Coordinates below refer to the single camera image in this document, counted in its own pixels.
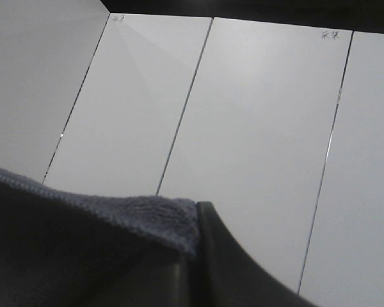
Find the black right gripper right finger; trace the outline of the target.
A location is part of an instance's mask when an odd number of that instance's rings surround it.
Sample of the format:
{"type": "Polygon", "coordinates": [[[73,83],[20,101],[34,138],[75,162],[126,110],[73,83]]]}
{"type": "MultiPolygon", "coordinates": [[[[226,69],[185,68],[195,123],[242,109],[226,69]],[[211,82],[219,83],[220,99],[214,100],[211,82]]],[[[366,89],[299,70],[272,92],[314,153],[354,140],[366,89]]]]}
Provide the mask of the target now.
{"type": "Polygon", "coordinates": [[[313,306],[263,269],[211,202],[197,204],[204,306],[313,306]]]}

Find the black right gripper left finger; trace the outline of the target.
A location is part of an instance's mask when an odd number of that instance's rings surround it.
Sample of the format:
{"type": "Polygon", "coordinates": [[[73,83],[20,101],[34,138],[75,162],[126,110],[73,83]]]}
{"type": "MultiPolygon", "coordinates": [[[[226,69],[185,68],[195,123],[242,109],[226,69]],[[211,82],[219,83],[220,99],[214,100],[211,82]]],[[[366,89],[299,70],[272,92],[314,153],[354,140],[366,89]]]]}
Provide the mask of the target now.
{"type": "Polygon", "coordinates": [[[189,260],[178,252],[166,255],[163,269],[162,306],[191,306],[189,260]]]}

